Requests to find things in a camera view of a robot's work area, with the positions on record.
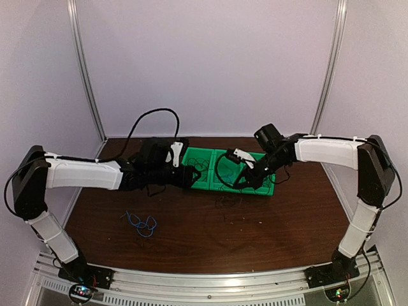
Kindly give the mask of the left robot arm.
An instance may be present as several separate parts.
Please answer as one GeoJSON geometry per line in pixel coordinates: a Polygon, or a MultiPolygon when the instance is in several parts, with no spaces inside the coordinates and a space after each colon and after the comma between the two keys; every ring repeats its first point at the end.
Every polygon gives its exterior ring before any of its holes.
{"type": "Polygon", "coordinates": [[[10,175],[5,188],[12,188],[13,205],[8,210],[32,227],[57,256],[67,273],[78,283],[87,282],[92,270],[80,249],[62,228],[45,203],[48,189],[60,187],[134,191],[148,186],[188,189],[201,178],[194,166],[182,164],[189,142],[148,138],[138,152],[124,159],[83,159],[30,148],[20,166],[10,175]]]}

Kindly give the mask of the left aluminium post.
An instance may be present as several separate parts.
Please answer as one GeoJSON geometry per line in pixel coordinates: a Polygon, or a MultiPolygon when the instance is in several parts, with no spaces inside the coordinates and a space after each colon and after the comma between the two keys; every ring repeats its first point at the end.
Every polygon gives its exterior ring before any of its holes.
{"type": "Polygon", "coordinates": [[[84,45],[80,31],[80,21],[78,17],[77,1],[67,0],[68,17],[71,25],[71,32],[73,34],[73,44],[78,61],[80,78],[84,87],[85,97],[91,112],[91,117],[94,122],[98,138],[101,142],[107,140],[105,130],[102,125],[101,116],[99,114],[98,106],[94,97],[94,91],[91,84],[91,78],[87,67],[84,45]]]}

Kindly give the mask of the left green bin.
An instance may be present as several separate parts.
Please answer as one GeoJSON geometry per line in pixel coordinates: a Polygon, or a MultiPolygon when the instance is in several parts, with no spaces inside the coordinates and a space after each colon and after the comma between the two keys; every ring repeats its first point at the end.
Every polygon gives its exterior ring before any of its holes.
{"type": "Polygon", "coordinates": [[[215,150],[189,147],[184,154],[182,164],[193,166],[196,170],[202,172],[202,183],[199,189],[209,190],[210,183],[214,174],[215,150]]]}

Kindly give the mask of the middle green bin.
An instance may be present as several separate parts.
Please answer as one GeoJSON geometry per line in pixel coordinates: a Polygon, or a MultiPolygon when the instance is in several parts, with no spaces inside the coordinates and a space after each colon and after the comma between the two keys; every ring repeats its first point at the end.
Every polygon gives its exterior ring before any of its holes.
{"type": "Polygon", "coordinates": [[[215,149],[214,174],[210,183],[211,191],[225,191],[228,193],[241,193],[242,190],[230,188],[233,185],[238,174],[243,170],[244,164],[236,164],[226,157],[222,157],[215,166],[217,160],[226,150],[215,149]]]}

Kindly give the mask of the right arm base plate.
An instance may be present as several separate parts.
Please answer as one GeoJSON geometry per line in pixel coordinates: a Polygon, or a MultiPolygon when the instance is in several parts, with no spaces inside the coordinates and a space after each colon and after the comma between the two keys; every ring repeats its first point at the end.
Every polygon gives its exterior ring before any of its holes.
{"type": "Polygon", "coordinates": [[[350,280],[359,277],[360,271],[354,265],[347,270],[334,267],[333,263],[311,266],[304,271],[310,289],[323,287],[330,302],[341,303],[351,297],[350,280]]]}

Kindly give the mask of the green bin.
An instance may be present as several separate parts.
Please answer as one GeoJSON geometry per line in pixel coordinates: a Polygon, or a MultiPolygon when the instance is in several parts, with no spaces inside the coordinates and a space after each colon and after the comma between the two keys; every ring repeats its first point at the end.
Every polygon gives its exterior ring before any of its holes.
{"type": "Polygon", "coordinates": [[[242,190],[230,188],[233,185],[238,174],[243,170],[244,164],[236,164],[226,157],[222,157],[215,166],[217,160],[226,150],[215,149],[214,174],[210,183],[211,191],[225,191],[228,193],[241,193],[242,190]]]}
{"type": "Polygon", "coordinates": [[[193,166],[196,170],[202,172],[202,183],[199,189],[209,190],[210,183],[214,174],[215,150],[189,147],[184,154],[182,164],[193,166]]]}
{"type": "Polygon", "coordinates": [[[275,175],[270,175],[269,177],[265,178],[263,181],[263,185],[254,190],[252,188],[246,188],[241,191],[242,194],[254,194],[257,196],[272,196],[274,192],[275,185],[272,183],[272,180],[275,179],[275,175]]]}

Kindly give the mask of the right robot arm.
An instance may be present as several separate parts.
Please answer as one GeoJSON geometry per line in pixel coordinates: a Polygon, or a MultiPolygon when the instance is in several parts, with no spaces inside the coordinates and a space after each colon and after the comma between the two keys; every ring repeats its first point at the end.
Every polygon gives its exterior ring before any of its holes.
{"type": "Polygon", "coordinates": [[[374,231],[395,179],[382,139],[377,135],[369,138],[302,133],[283,136],[273,124],[261,127],[254,137],[265,153],[261,159],[255,160],[240,149],[230,153],[232,161],[246,164],[233,183],[234,189],[258,189],[269,175],[295,162],[334,164],[357,171],[356,210],[326,272],[331,281],[341,281],[351,271],[354,258],[374,231]]]}

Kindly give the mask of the right aluminium post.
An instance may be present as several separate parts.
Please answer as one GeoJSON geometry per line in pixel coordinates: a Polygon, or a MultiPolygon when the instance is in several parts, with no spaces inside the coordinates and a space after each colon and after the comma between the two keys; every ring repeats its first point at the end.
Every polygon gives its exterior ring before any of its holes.
{"type": "Polygon", "coordinates": [[[324,115],[324,109],[328,102],[330,90],[335,75],[335,68],[338,63],[340,50],[344,38],[346,19],[347,19],[347,0],[338,0],[329,58],[326,65],[326,72],[324,74],[323,85],[319,95],[315,116],[310,128],[310,134],[312,135],[315,135],[318,132],[320,123],[324,115]]]}

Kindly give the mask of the front aluminium rail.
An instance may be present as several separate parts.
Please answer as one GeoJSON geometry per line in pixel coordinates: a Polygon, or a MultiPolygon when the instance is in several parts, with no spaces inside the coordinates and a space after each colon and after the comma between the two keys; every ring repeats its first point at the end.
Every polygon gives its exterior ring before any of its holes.
{"type": "Polygon", "coordinates": [[[227,273],[156,273],[113,268],[86,305],[336,305],[334,294],[349,289],[347,305],[395,305],[377,251],[358,256],[356,278],[310,287],[305,268],[227,273]]]}

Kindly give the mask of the aluminium post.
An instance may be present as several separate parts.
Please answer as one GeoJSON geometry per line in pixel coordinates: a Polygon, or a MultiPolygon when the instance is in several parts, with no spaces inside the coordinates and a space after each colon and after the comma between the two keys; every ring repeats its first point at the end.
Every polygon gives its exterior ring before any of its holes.
{"type": "Polygon", "coordinates": [[[73,44],[78,61],[80,78],[84,87],[85,97],[91,112],[91,117],[94,122],[98,138],[101,142],[107,140],[105,130],[102,125],[101,116],[99,114],[98,106],[94,97],[94,91],[91,84],[91,78],[87,67],[84,45],[80,31],[80,21],[78,17],[77,1],[67,0],[68,17],[71,25],[71,32],[73,34],[73,44]]]}
{"type": "Polygon", "coordinates": [[[329,58],[326,65],[326,72],[324,74],[323,85],[319,95],[315,116],[310,128],[310,134],[312,135],[315,135],[318,132],[320,123],[324,115],[324,109],[328,102],[330,90],[335,75],[335,68],[338,63],[340,50],[344,38],[346,19],[347,19],[347,0],[338,0],[329,58]]]}

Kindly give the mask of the right green bin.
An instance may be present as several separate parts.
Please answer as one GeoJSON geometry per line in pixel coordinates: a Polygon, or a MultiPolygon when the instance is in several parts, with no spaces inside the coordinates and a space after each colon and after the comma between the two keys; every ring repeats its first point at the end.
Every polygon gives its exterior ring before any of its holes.
{"type": "Polygon", "coordinates": [[[275,185],[272,183],[272,180],[275,179],[275,175],[270,175],[269,177],[265,178],[263,181],[263,185],[254,190],[252,188],[246,188],[241,191],[242,194],[254,194],[257,196],[272,196],[274,192],[275,185]]]}

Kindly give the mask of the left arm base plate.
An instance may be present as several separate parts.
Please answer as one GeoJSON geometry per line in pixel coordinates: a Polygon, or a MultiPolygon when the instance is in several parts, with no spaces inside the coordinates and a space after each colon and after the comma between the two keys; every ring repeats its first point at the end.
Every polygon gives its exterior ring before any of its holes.
{"type": "Polygon", "coordinates": [[[59,269],[58,277],[72,282],[68,297],[73,303],[82,305],[91,301],[100,289],[110,289],[113,270],[93,265],[74,270],[63,265],[59,269]]]}

